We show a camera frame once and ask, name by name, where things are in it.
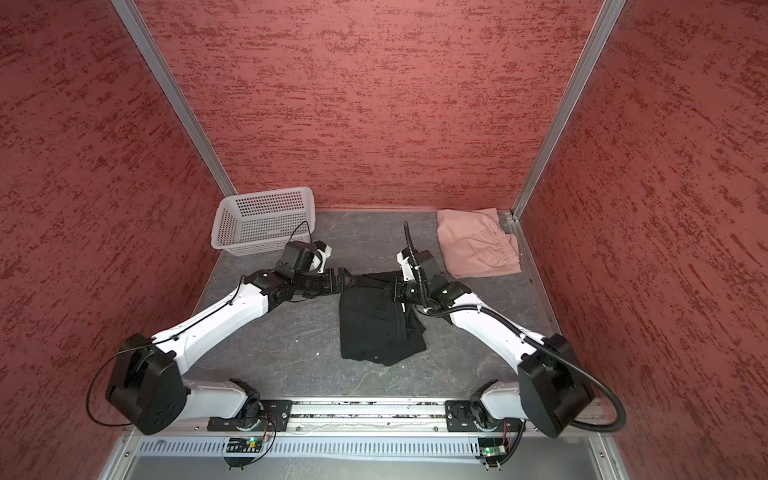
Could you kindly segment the black shorts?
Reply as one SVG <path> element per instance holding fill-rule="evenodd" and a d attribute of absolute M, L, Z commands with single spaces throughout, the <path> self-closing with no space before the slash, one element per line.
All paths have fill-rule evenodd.
<path fill-rule="evenodd" d="M 340 354 L 392 366 L 427 349 L 425 327 L 403 301 L 399 271 L 364 274 L 339 299 Z"/>

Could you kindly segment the pink shorts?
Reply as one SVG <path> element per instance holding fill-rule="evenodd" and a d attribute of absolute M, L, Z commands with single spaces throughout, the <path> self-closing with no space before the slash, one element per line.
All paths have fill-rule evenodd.
<path fill-rule="evenodd" d="M 440 210 L 437 235 L 446 269 L 456 279 L 522 272 L 517 238 L 502 229 L 495 208 Z"/>

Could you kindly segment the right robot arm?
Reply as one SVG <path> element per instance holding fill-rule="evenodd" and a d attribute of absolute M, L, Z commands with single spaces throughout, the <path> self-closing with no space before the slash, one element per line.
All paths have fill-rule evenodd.
<path fill-rule="evenodd" d="M 595 381 L 584 373 L 563 336 L 546 337 L 506 318 L 466 285 L 449 281 L 428 251 L 404 249 L 397 262 L 407 303 L 473 335 L 517 376 L 512 382 L 493 380 L 474 395 L 470 411 L 478 426 L 489 429 L 504 419 L 526 420 L 556 438 L 577 425 L 594 398 Z"/>

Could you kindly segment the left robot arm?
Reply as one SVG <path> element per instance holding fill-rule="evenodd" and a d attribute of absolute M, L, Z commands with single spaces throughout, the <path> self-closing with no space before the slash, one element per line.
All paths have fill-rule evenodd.
<path fill-rule="evenodd" d="M 221 300 L 150 337 L 128 337 L 114 356 L 105 398 L 145 435 L 184 420 L 215 418 L 240 431 L 264 428 L 257 390 L 246 382 L 194 381 L 186 375 L 215 346 L 250 322 L 301 296 L 305 300 L 343 293 L 355 277 L 328 268 L 332 249 L 317 241 L 290 241 L 272 269 L 242 277 Z"/>

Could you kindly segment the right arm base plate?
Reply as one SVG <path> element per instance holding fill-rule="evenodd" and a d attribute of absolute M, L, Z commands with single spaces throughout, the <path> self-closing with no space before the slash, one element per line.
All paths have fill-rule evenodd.
<path fill-rule="evenodd" d="M 519 419 L 493 418 L 479 400 L 448 400 L 444 404 L 449 432 L 517 433 Z"/>

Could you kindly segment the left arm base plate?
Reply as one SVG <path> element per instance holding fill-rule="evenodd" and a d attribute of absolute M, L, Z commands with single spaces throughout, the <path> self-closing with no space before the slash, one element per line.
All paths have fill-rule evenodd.
<path fill-rule="evenodd" d="M 211 417 L 207 430 L 211 432 L 284 432 L 290 419 L 291 400 L 248 400 L 231 418 Z"/>

